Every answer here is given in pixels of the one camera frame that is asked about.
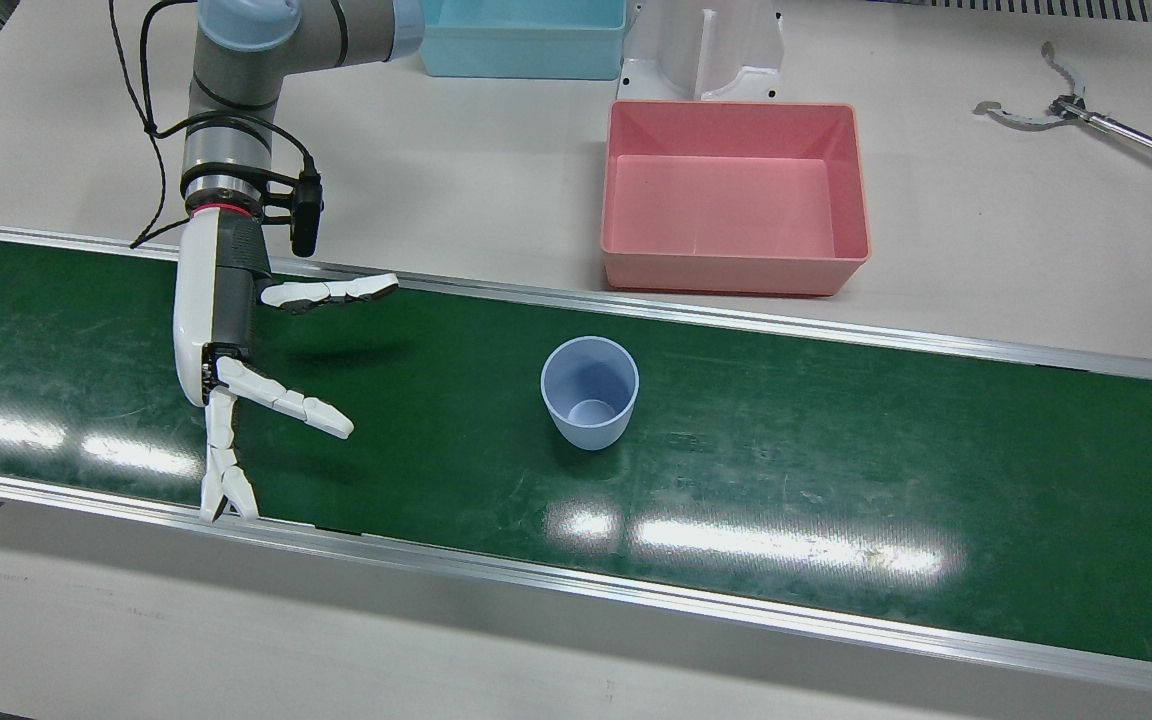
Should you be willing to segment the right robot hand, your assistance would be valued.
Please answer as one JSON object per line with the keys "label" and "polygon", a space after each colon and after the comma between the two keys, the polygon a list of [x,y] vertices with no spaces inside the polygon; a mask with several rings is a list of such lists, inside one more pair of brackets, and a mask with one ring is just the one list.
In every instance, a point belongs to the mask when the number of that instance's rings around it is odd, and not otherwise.
{"label": "right robot hand", "polygon": [[202,520],[218,520],[225,510],[243,520],[260,516],[236,450],[238,401],[268,407],[339,439],[355,430],[338,407],[251,366],[255,306],[303,313],[316,306],[382,300],[397,287],[392,273],[349,281],[276,282],[262,225],[253,217],[221,204],[194,211],[179,242],[172,340],[180,388],[204,411]]}

